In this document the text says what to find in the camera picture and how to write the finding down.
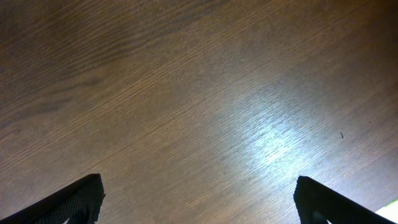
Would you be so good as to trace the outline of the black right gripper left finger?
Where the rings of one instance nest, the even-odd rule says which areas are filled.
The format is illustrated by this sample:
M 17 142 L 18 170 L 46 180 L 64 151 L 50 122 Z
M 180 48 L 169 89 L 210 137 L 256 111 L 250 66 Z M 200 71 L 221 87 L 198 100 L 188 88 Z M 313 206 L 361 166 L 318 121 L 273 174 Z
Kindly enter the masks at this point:
M 95 224 L 104 198 L 101 175 L 89 174 L 2 219 L 1 224 Z

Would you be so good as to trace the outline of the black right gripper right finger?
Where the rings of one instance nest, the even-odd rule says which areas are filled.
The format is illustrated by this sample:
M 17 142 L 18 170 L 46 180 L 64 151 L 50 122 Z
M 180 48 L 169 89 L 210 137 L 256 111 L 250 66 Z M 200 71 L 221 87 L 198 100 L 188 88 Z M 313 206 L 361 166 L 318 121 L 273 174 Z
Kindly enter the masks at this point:
M 307 176 L 298 177 L 294 202 L 301 224 L 394 224 Z

